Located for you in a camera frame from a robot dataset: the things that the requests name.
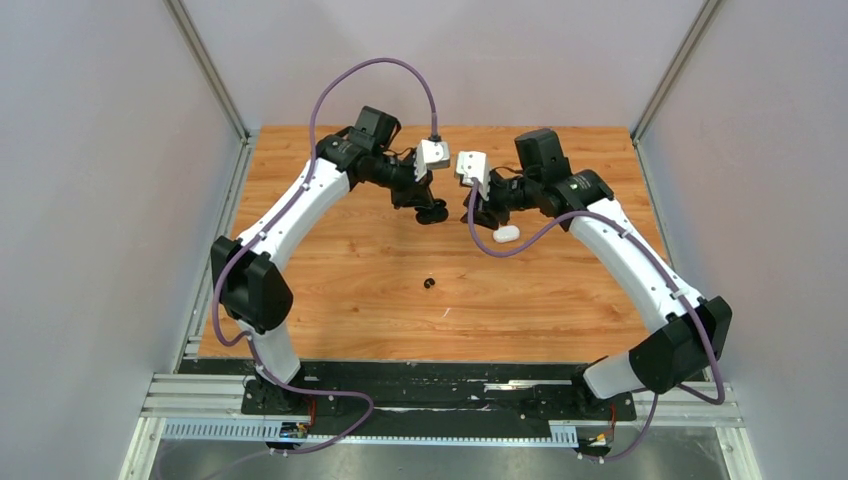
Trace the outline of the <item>black earbud charging case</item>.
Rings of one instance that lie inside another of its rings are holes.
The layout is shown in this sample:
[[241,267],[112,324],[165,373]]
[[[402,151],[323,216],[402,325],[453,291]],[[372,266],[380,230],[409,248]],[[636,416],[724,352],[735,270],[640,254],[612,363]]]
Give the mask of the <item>black earbud charging case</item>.
[[445,222],[449,217],[447,204],[442,199],[436,199],[431,205],[415,208],[415,220],[420,225],[432,225]]

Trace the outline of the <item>white earbud charging case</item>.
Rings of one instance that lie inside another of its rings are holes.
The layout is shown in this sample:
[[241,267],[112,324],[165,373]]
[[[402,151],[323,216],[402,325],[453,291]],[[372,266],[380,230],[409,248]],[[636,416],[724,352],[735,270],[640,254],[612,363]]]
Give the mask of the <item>white earbud charging case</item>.
[[521,230],[516,225],[504,225],[494,230],[492,239],[498,244],[516,242],[521,237]]

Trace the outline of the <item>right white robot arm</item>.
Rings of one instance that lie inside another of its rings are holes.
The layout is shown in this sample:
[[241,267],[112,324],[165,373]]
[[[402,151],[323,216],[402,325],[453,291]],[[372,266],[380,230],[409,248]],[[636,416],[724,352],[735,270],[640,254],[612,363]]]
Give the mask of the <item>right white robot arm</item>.
[[456,175],[471,187],[462,220],[471,229],[505,225],[513,211],[537,209],[592,252],[624,290],[648,331],[629,351],[582,367],[571,403],[596,417],[611,398],[636,391],[664,394],[708,368],[722,380],[718,360],[732,319],[720,296],[706,298],[670,268],[630,221],[609,185],[593,170],[572,170],[549,128],[514,140],[520,170],[496,172],[481,152],[459,155]]

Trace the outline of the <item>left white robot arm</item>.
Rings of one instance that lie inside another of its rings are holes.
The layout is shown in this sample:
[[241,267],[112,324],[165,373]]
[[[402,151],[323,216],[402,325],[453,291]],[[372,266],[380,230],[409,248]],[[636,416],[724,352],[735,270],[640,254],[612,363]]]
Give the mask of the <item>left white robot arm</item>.
[[387,189],[393,207],[414,209],[423,225],[448,216],[430,188],[433,170],[450,163],[448,144],[433,133],[400,155],[391,146],[401,129],[396,117],[363,107],[353,125],[314,144],[297,181],[258,221],[211,246],[214,302],[237,322],[258,376],[271,383],[268,400],[283,413],[298,411],[306,400],[286,325],[294,294],[283,272],[309,231],[360,183]]

